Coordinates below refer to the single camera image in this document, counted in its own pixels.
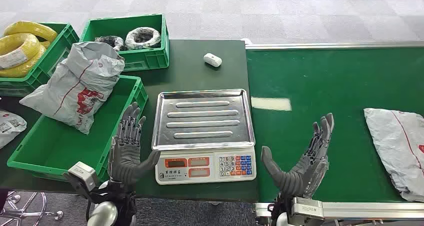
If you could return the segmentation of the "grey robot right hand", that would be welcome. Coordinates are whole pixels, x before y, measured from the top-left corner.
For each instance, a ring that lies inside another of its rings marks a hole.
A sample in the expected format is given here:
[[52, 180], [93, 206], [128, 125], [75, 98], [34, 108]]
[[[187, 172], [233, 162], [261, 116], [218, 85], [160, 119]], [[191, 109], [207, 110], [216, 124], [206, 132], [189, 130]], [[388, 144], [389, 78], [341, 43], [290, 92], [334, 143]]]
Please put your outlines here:
[[283, 171], [273, 160], [271, 149], [261, 148], [261, 161], [279, 189], [280, 196], [311, 198], [329, 167], [328, 147], [335, 126], [334, 116], [328, 113], [314, 122], [313, 135], [307, 150], [290, 171]]

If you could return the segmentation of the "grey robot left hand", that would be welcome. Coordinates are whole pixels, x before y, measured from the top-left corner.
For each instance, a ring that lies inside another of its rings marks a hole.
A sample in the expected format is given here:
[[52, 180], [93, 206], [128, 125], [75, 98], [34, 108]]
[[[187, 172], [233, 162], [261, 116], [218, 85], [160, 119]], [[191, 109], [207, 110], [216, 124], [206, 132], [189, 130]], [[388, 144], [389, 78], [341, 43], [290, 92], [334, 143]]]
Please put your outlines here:
[[134, 185], [146, 171], [157, 165], [161, 155], [159, 150], [152, 150], [148, 158], [141, 161], [141, 137], [146, 117], [140, 114], [137, 102], [126, 108], [109, 150], [109, 178], [125, 185]]

